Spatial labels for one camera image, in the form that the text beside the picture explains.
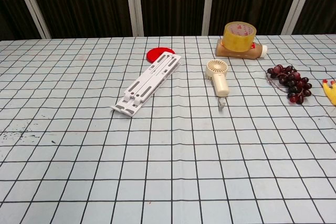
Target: yellow packing tape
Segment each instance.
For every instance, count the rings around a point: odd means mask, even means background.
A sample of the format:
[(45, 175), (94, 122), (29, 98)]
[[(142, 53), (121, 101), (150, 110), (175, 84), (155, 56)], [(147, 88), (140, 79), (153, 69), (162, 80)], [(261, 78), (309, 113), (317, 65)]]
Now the yellow packing tape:
[(224, 28), (222, 45), (234, 52), (246, 52), (250, 49), (257, 29), (245, 22), (230, 22)]

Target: grape bunch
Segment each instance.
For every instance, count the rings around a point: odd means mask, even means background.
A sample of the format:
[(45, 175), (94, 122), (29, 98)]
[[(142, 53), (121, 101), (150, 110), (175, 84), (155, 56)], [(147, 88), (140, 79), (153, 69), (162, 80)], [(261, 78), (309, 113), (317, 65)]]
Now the grape bunch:
[(288, 87), (287, 98), (290, 102), (302, 104), (304, 97), (311, 95), (309, 89), (312, 85), (308, 83), (309, 79), (307, 77), (302, 78), (293, 66), (284, 68), (282, 65), (276, 65), (274, 68), (267, 69), (267, 73), (270, 74), (272, 79), (278, 78), (280, 84)]

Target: handheld fan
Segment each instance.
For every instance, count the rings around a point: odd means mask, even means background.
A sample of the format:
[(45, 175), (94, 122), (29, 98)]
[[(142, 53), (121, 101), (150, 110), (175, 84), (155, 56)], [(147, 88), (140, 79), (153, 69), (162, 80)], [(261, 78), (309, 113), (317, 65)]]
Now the handheld fan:
[(229, 94), (225, 79), (227, 68), (227, 64), (222, 60), (211, 60), (206, 64), (206, 77), (213, 81), (218, 97), (225, 97)]

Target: yellow toy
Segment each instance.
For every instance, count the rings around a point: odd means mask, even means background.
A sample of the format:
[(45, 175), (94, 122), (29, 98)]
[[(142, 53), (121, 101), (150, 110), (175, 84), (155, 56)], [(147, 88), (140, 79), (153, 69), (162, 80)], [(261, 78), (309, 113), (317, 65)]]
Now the yellow toy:
[(336, 84), (335, 84), (335, 81), (331, 81), (330, 83), (331, 83), (332, 89), (328, 86), (327, 80), (323, 80), (322, 86), (330, 102), (336, 106)]

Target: red plastic disc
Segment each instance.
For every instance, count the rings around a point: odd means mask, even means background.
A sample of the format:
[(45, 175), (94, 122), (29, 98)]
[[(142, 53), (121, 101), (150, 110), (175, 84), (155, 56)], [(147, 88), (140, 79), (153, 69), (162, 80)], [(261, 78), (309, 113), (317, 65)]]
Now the red plastic disc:
[(153, 48), (149, 50), (147, 53), (147, 61), (149, 61), (150, 63), (155, 62), (157, 58), (160, 57), (160, 55), (163, 54), (164, 52), (171, 52), (172, 54), (175, 53), (172, 49), (167, 47)]

